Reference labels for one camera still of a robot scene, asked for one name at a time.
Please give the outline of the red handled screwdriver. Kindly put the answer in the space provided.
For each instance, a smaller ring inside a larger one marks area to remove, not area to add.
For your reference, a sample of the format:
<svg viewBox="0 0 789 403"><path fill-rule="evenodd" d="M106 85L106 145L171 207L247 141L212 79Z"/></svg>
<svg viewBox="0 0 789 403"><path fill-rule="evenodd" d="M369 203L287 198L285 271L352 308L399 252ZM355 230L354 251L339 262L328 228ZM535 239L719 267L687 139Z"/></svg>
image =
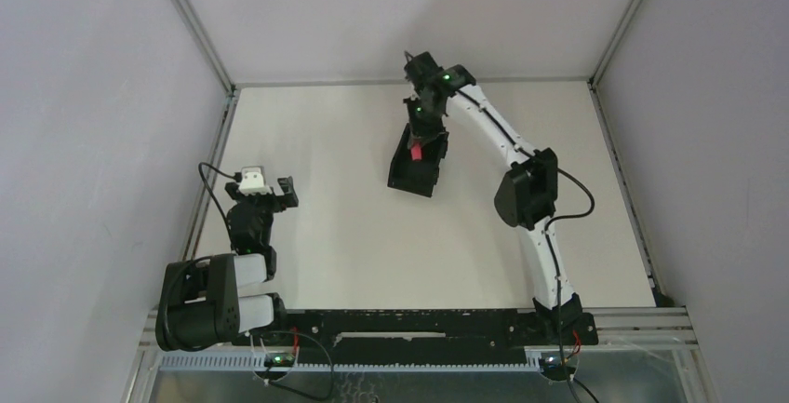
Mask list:
<svg viewBox="0 0 789 403"><path fill-rule="evenodd" d="M409 149L411 159L413 161L421 161L422 160L422 148L419 144L413 144Z"/></svg>

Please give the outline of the black plastic bin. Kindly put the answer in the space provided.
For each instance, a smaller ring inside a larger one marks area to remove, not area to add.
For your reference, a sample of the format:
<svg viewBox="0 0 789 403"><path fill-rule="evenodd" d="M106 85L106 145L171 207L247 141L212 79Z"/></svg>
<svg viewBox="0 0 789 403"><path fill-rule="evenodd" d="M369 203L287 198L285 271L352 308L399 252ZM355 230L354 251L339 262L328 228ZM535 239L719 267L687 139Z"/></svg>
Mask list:
<svg viewBox="0 0 789 403"><path fill-rule="evenodd" d="M406 124L389 167L387 186L415 195L432 197L438 183L441 161L448 150L448 133L421 147L421 157L413 158Z"/></svg>

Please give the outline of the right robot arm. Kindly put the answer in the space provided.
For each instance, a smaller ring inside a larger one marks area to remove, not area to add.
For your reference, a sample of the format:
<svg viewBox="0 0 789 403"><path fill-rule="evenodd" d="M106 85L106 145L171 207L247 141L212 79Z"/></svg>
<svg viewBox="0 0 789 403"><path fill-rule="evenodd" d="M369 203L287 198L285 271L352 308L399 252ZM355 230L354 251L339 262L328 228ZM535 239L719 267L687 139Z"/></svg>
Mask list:
<svg viewBox="0 0 789 403"><path fill-rule="evenodd" d="M389 187L429 197L448 151L444 118L454 118L489 143L503 162L493 198L501 220L518 230L534 287L538 331L549 343L562 343L582 314L557 249L555 202L559 168L555 152L527 143L461 65L445 69L409 60L405 77L413 93L403 100L408 122L390 164Z"/></svg>

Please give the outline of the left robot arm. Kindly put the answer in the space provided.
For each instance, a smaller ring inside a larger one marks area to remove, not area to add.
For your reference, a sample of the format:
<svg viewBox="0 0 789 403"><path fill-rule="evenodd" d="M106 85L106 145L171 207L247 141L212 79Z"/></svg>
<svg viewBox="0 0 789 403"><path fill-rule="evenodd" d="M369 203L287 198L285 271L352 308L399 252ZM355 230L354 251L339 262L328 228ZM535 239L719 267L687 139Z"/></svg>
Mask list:
<svg viewBox="0 0 789 403"><path fill-rule="evenodd" d="M242 293L244 287L274 279L274 215L299 205L292 178L277 183L280 194L261 181L226 183L234 201L225 215L231 252L167 265L154 325L162 350L197 352L245 334L269 344L288 337L291 321L278 293Z"/></svg>

